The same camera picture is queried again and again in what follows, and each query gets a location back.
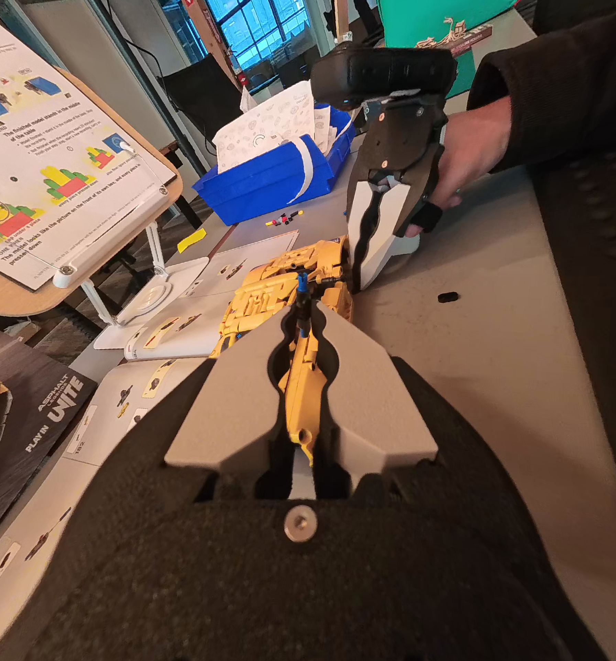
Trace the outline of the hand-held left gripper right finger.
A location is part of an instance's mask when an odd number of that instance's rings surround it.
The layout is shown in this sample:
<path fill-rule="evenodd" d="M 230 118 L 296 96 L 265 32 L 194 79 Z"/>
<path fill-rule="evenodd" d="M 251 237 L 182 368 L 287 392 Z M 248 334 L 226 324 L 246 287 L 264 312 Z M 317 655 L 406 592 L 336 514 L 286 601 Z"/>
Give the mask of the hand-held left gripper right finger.
<path fill-rule="evenodd" d="M 438 448 L 389 353 L 324 303 L 313 303 L 326 378 L 313 446 L 318 499 L 345 499 L 365 475 L 434 460 Z"/>

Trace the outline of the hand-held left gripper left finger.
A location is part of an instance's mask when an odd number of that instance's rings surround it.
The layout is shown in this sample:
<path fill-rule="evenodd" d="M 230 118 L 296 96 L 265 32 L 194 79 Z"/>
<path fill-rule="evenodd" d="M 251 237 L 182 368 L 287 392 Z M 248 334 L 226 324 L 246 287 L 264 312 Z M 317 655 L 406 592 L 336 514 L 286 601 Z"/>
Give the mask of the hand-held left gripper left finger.
<path fill-rule="evenodd" d="M 167 465 L 232 476 L 254 498 L 289 497 L 295 445 L 279 380 L 289 368 L 296 320 L 296 309 L 285 307 L 215 359 L 164 457 Z"/>

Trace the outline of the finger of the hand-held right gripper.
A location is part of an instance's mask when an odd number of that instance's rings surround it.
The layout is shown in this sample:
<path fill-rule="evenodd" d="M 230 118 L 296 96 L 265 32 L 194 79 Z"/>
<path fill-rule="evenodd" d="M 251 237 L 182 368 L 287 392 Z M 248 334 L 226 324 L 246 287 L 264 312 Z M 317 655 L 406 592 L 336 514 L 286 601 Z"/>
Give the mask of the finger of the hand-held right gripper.
<path fill-rule="evenodd" d="M 362 291 L 363 261 L 368 255 L 370 240 L 378 226 L 379 189 L 365 181 L 358 182 L 348 217 L 348 236 L 352 258 L 352 293 Z"/>
<path fill-rule="evenodd" d="M 370 190 L 370 205 L 360 221 L 360 287 L 368 287 L 392 256 L 410 251 L 406 229 L 397 229 L 403 226 L 401 213 L 410 191 L 408 185 Z"/>

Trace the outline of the building instruction booklet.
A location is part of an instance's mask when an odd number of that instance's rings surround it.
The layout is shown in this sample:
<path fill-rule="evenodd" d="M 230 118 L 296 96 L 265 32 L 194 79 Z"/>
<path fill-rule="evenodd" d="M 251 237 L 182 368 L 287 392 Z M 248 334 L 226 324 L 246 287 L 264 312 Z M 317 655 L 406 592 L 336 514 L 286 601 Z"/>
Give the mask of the building instruction booklet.
<path fill-rule="evenodd" d="M 0 539 L 0 608 L 34 589 L 87 485 L 126 433 L 206 359 L 221 320 L 251 270 L 290 250 L 293 231 L 213 257 L 169 306 L 142 326 L 127 362 L 99 384 L 59 459 Z"/>

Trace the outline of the small black brick assembly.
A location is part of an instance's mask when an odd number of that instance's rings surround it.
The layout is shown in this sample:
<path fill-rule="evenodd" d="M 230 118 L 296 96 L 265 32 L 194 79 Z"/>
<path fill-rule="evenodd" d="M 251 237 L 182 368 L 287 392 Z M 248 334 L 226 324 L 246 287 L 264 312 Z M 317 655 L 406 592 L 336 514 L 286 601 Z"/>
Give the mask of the small black brick assembly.
<path fill-rule="evenodd" d="M 309 276 L 307 272 L 297 274 L 296 291 L 296 326 L 299 337 L 308 339 L 311 332 L 312 300 L 309 287 Z"/>

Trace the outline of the yellow toy brick car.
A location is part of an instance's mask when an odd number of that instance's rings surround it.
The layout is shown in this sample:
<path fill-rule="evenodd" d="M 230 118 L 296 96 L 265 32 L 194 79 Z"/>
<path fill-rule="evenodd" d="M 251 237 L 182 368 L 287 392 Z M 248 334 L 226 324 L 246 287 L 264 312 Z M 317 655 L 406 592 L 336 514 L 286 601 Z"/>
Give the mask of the yellow toy brick car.
<path fill-rule="evenodd" d="M 346 235 L 321 240 L 280 254 L 256 267 L 235 291 L 222 318 L 220 337 L 210 354 L 218 358 L 244 335 L 281 310 L 296 304 L 297 274 L 307 272 L 311 300 L 320 300 L 347 321 L 352 320 L 349 240 Z M 327 377 L 317 365 L 319 341 L 294 331 L 289 343 L 289 368 L 278 380 L 285 394 L 290 440 L 301 447 L 314 466 L 314 445 L 320 426 L 320 401 Z"/>

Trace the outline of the person's right forearm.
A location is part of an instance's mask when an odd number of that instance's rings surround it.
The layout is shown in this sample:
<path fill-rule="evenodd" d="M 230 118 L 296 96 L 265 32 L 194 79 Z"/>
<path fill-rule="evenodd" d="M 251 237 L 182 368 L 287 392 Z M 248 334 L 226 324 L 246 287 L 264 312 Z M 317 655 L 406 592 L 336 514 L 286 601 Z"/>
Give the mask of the person's right forearm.
<path fill-rule="evenodd" d="M 511 129 L 495 171 L 616 146 L 616 12 L 487 54 L 467 109 L 505 96 Z"/>

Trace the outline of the grey desk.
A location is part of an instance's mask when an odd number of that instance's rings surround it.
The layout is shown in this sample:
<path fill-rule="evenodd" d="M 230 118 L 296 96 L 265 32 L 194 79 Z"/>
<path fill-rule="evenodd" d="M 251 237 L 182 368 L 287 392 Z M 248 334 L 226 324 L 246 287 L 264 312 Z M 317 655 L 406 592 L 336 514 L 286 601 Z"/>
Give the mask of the grey desk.
<path fill-rule="evenodd" d="M 439 303 L 444 292 L 460 298 Z M 525 170 L 465 189 L 416 254 L 355 297 L 353 319 L 500 458 L 570 601 L 616 660 L 616 465 Z M 121 356 L 89 348 L 72 367 L 101 381 Z M 0 539 L 73 433 L 6 517 Z M 0 608 L 0 633 L 15 614 Z"/>

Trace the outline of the person's right hand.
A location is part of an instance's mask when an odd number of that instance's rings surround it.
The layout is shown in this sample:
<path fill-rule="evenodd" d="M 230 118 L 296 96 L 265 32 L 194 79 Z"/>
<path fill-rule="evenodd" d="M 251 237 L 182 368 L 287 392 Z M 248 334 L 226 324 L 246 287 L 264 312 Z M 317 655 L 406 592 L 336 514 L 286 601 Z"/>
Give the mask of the person's right hand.
<path fill-rule="evenodd" d="M 450 116 L 437 185 L 429 201 L 441 210 L 461 203 L 461 188 L 489 173 L 506 153 L 511 134 L 509 96 Z"/>

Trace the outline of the green container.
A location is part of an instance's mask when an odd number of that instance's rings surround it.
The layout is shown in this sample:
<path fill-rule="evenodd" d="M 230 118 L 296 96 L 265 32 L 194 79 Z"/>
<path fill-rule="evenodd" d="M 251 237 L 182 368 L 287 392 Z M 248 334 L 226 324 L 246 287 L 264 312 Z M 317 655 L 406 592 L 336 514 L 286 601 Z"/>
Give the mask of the green container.
<path fill-rule="evenodd" d="M 390 48 L 445 49 L 457 64 L 447 98 L 467 92 L 475 77 L 472 47 L 491 36 L 489 20 L 516 1 L 379 1 L 378 10 Z"/>

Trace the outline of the toy car set box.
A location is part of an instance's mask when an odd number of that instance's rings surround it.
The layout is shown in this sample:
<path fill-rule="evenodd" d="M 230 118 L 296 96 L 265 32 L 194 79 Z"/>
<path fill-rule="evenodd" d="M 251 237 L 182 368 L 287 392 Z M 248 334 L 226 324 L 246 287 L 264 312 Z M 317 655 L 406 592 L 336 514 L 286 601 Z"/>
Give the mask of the toy car set box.
<path fill-rule="evenodd" d="M 0 331 L 0 521 L 95 388 Z"/>

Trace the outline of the black office chair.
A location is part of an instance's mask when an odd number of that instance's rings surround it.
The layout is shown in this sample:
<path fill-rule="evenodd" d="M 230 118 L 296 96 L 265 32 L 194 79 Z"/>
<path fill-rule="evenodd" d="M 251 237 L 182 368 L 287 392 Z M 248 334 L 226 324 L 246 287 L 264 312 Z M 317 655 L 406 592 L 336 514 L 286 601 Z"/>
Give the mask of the black office chair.
<path fill-rule="evenodd" d="M 212 54 L 159 78 L 172 103 L 212 141 L 218 131 L 241 116 L 241 92 Z"/>

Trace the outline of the printed instruction sheet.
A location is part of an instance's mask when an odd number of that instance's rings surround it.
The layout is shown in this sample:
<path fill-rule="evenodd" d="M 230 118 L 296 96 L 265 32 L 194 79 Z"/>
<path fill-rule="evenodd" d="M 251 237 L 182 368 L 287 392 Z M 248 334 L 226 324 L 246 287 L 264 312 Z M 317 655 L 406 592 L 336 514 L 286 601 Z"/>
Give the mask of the printed instruction sheet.
<path fill-rule="evenodd" d="M 162 211 L 178 177 L 0 25 L 0 274 L 35 292 Z"/>

